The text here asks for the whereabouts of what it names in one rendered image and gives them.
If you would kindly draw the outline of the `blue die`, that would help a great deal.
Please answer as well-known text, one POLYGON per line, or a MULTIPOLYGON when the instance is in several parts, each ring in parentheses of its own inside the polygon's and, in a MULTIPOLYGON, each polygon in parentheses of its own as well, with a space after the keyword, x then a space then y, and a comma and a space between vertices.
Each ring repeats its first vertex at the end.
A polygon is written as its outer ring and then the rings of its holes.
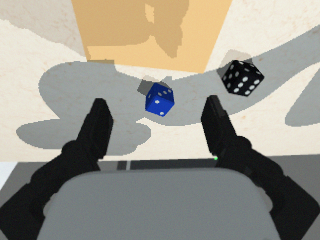
POLYGON ((173 90, 154 83, 146 96, 145 110, 164 117, 173 106, 173 90))

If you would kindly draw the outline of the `tan flat mat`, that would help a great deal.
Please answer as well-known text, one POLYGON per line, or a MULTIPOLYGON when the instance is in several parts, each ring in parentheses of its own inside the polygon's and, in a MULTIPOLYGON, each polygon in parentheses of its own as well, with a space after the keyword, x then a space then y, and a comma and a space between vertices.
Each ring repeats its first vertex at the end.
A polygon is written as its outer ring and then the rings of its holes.
POLYGON ((204 74, 232 0, 71 0, 87 62, 204 74))

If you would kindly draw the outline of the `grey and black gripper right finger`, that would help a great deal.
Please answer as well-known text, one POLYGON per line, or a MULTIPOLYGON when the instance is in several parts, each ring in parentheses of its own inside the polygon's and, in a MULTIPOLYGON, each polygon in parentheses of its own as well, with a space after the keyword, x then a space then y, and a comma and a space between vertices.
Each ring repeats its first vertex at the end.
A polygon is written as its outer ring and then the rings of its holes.
POLYGON ((280 240, 301 240, 320 214, 318 202, 246 137, 237 136, 217 95, 207 97, 201 123, 209 152, 218 159, 215 168, 240 172, 262 188, 273 203, 269 213, 280 240))

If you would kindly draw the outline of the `black die with white pips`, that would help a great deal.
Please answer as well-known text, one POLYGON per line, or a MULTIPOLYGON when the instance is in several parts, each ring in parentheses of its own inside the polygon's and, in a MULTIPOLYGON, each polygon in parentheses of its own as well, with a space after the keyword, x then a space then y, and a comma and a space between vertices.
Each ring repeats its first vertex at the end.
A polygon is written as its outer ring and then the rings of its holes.
POLYGON ((248 97, 263 79, 255 65, 234 60, 221 80, 228 93, 248 97))

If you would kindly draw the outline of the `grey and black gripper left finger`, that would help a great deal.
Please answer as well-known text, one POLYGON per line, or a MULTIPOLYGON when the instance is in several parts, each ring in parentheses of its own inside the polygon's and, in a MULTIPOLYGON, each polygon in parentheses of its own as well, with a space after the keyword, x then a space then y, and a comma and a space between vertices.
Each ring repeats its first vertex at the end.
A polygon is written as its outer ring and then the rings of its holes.
POLYGON ((37 240, 50 197, 69 179, 100 171, 97 162, 106 156, 113 124, 106 100, 95 98, 77 139, 67 142, 60 155, 36 170, 0 207, 0 230, 8 240, 37 240))

